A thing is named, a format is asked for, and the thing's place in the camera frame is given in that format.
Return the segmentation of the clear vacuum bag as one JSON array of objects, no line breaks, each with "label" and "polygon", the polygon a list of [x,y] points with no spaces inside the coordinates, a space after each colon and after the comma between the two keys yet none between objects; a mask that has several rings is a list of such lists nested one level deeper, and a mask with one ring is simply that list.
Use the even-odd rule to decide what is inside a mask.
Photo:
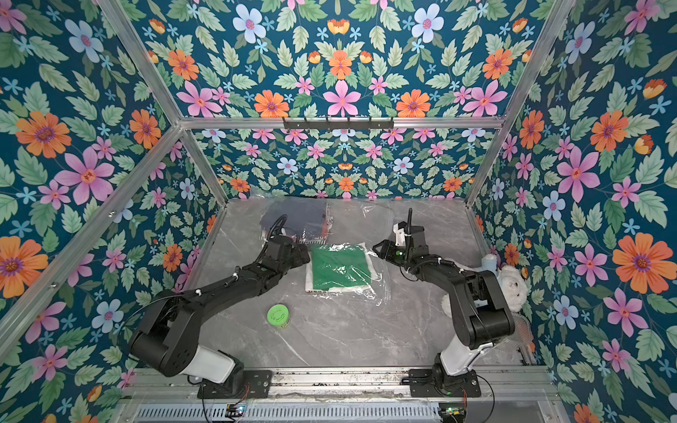
[{"label": "clear vacuum bag", "polygon": [[391,299],[391,276],[372,247],[388,239],[392,210],[380,204],[331,200],[333,224],[325,244],[310,245],[304,291],[381,306]]}]

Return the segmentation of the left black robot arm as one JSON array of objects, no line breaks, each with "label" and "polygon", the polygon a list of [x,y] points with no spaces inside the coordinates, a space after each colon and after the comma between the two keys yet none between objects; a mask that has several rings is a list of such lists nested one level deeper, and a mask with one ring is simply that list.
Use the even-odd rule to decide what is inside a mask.
[{"label": "left black robot arm", "polygon": [[218,313],[275,288],[310,262],[309,249],[283,233],[287,215],[270,227],[257,258],[222,280],[151,301],[130,339],[130,353],[166,377],[187,375],[217,385],[241,384],[242,365],[199,343],[203,324]]}]

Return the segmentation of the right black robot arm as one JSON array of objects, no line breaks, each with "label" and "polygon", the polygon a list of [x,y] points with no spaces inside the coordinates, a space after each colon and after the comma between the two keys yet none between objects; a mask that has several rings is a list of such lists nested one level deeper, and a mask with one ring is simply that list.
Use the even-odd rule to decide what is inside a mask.
[{"label": "right black robot arm", "polygon": [[377,243],[373,252],[414,278],[449,296],[455,336],[435,358],[432,382],[447,389],[472,376],[481,354],[515,333],[516,324],[493,271],[464,270],[429,251],[425,228],[413,223],[414,211],[393,227],[394,238]]}]

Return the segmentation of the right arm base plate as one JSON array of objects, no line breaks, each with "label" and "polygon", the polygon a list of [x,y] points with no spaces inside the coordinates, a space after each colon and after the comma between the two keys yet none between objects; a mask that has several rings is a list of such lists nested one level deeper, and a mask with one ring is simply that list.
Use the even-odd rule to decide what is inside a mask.
[{"label": "right arm base plate", "polygon": [[400,380],[413,398],[479,398],[481,386],[474,370],[447,375],[442,368],[410,369]]}]

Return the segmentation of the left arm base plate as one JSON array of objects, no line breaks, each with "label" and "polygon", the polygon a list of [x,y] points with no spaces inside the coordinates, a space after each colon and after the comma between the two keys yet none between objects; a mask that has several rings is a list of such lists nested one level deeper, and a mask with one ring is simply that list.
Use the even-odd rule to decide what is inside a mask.
[{"label": "left arm base plate", "polygon": [[197,397],[204,400],[267,398],[272,380],[270,370],[236,370],[223,384],[201,382]]}]

